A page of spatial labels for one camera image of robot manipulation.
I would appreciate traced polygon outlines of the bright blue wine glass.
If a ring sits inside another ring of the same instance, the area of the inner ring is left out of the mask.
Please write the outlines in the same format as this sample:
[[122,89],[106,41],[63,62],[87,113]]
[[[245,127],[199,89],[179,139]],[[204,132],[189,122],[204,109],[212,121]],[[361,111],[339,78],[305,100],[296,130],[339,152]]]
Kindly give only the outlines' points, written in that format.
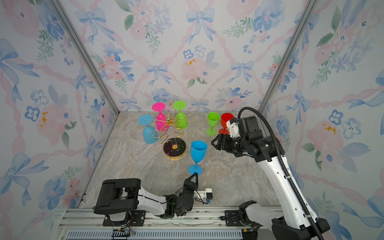
[[194,141],[191,143],[191,158],[195,162],[194,165],[189,167],[189,173],[191,175],[198,174],[201,175],[203,170],[198,165],[201,162],[207,153],[208,145],[202,141]]

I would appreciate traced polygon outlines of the red wine glass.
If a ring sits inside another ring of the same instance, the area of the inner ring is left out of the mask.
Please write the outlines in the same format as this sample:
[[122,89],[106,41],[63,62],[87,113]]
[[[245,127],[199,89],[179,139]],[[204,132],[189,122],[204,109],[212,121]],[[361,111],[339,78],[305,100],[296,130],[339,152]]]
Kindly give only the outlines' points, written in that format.
[[227,127],[227,122],[230,121],[234,116],[230,113],[224,113],[221,117],[221,125],[222,128],[219,130],[219,134],[225,134],[228,135],[230,132]]

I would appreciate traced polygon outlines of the teal blue wine glass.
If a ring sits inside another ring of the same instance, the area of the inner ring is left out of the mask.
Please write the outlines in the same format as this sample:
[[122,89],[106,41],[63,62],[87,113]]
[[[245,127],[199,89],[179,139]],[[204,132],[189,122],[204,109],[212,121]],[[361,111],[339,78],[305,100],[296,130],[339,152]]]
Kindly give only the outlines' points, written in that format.
[[153,117],[151,115],[143,115],[139,117],[138,123],[144,126],[143,138],[146,144],[154,144],[158,140],[158,135],[154,127],[151,126]]

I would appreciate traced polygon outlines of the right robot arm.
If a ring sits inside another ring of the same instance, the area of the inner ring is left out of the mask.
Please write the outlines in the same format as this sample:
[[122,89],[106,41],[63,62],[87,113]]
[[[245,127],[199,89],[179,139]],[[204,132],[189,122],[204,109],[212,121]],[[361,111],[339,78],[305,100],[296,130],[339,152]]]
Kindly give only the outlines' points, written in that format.
[[248,156],[260,164],[280,202],[282,212],[262,207],[255,201],[239,206],[244,225],[255,223],[272,231],[277,240],[312,240],[330,230],[305,200],[280,142],[264,136],[255,116],[227,121],[228,134],[219,134],[212,146],[235,157]]

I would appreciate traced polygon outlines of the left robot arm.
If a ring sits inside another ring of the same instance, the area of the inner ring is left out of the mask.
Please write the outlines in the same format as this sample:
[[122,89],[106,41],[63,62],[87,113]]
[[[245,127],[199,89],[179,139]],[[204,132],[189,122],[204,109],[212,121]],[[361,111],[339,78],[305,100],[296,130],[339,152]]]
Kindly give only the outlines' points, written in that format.
[[185,179],[183,187],[174,194],[164,196],[148,192],[137,178],[105,180],[93,210],[108,217],[129,211],[146,211],[163,219],[182,217],[192,210],[198,186],[197,173]]

